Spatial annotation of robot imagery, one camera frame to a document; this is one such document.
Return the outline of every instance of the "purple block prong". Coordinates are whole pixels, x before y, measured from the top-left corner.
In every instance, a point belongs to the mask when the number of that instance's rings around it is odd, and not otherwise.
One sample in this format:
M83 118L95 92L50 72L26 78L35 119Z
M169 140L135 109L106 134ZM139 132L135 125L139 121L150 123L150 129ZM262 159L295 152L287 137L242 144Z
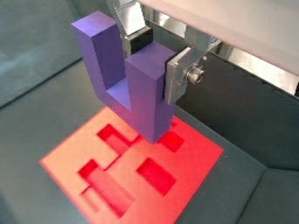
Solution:
M126 60L115 20L95 12L72 24L98 98L154 144L171 128L165 62L174 52L151 43Z

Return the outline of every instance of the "cutout slot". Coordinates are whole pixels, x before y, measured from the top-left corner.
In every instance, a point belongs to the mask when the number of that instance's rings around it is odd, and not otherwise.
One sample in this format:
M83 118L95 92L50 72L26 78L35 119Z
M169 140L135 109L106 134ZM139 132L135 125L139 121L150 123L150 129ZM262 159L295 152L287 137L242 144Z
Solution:
M95 160L90 160L80 169L79 175L86 179L90 187L98 192L98 195L121 218L135 202L134 197L110 175L104 173Z
M159 144L162 144L171 152L177 152L183 146L183 138L175 134L171 130L163 135L159 140Z
M163 196L170 192L177 179L151 158L143 162L137 172Z

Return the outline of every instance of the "gray table surface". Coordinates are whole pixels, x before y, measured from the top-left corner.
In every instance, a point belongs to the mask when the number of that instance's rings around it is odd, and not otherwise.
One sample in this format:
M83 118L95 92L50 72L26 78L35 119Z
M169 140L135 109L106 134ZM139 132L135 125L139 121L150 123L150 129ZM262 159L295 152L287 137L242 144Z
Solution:
M2 224L87 223L39 160L103 107L80 62L0 110ZM225 150L178 223L237 223L266 167L181 108L175 113Z

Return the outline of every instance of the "rectangular hole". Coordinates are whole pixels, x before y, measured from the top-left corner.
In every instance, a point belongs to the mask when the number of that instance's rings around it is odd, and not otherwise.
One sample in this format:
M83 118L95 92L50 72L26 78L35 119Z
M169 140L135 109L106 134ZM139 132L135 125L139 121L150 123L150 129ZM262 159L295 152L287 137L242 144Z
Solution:
M98 192L112 212L121 218L135 202L134 197L110 175L104 173L95 160L90 160L80 169L79 175L86 179L90 187Z
M111 124L108 124L107 127L98 133L98 136L119 156L126 153L131 146L131 143Z
M92 209L94 213L98 213L100 209L100 202L96 191L91 187L88 187L83 191L80 196L84 199L86 203L88 204L90 208Z
M170 192L177 180L151 158L143 162L137 172L163 196Z
M171 151L171 152L177 152L182 146L183 146L183 138L175 134L175 132L169 131L162 139L159 140L159 143Z

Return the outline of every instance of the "dark gray floor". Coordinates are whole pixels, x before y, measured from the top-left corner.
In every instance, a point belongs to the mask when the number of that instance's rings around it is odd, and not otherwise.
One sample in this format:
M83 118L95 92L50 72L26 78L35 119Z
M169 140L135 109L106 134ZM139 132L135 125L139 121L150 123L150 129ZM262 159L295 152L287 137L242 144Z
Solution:
M68 0L0 1L0 107L80 58Z
M39 160L100 108L80 62L0 110L2 224L87 223ZM237 223L266 167L179 108L177 115L225 149L178 223Z
M267 170L238 224L299 223L299 172Z

